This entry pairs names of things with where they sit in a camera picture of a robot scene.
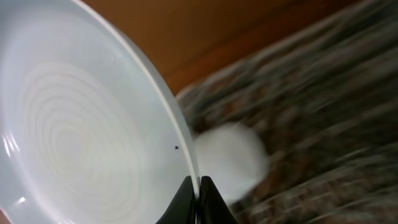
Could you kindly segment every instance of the concentric ring pattern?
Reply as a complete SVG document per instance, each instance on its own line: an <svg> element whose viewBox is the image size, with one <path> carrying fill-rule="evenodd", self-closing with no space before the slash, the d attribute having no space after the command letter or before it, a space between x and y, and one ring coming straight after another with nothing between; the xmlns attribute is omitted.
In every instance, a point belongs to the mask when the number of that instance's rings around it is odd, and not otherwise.
<svg viewBox="0 0 398 224"><path fill-rule="evenodd" d="M69 64L39 65L23 79L19 106L22 161L46 206L96 223L139 217L138 134L99 81Z"/></svg>

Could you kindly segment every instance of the plate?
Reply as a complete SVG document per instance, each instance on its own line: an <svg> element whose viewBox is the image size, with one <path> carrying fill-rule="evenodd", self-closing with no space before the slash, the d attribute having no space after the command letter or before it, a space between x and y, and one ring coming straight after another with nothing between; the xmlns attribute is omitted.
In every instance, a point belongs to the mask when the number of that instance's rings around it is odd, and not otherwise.
<svg viewBox="0 0 398 224"><path fill-rule="evenodd" d="M0 2L0 208L18 223L155 223L198 169L145 55L81 1Z"/></svg>

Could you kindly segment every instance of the brown wooden surface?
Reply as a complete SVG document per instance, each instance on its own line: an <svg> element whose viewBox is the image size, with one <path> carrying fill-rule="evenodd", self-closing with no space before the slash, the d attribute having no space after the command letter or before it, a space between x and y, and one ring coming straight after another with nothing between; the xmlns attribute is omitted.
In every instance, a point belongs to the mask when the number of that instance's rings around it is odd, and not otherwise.
<svg viewBox="0 0 398 224"><path fill-rule="evenodd" d="M85 0L129 36L173 93L356 0Z"/></svg>

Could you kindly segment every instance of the white plate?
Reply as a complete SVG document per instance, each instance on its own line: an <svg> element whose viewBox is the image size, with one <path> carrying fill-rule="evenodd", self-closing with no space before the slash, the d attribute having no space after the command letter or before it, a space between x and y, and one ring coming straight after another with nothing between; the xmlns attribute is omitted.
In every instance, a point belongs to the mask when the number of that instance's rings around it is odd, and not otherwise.
<svg viewBox="0 0 398 224"><path fill-rule="evenodd" d="M155 223L184 177L198 193L171 92L80 1L0 2L0 100L0 209L13 224Z"/></svg>

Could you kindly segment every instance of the blurry white object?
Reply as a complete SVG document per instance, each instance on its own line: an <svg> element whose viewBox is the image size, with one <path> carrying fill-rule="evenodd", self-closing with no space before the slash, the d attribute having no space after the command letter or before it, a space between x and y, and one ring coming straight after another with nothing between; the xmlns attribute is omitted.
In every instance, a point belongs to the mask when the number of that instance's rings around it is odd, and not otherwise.
<svg viewBox="0 0 398 224"><path fill-rule="evenodd" d="M242 124L224 124L202 133L194 145L200 175L213 179L227 204L239 200L268 173L261 140Z"/></svg>
<svg viewBox="0 0 398 224"><path fill-rule="evenodd" d="M0 34L0 209L13 224L155 223L187 175L198 193L177 103L102 17L81 1L2 0Z"/></svg>

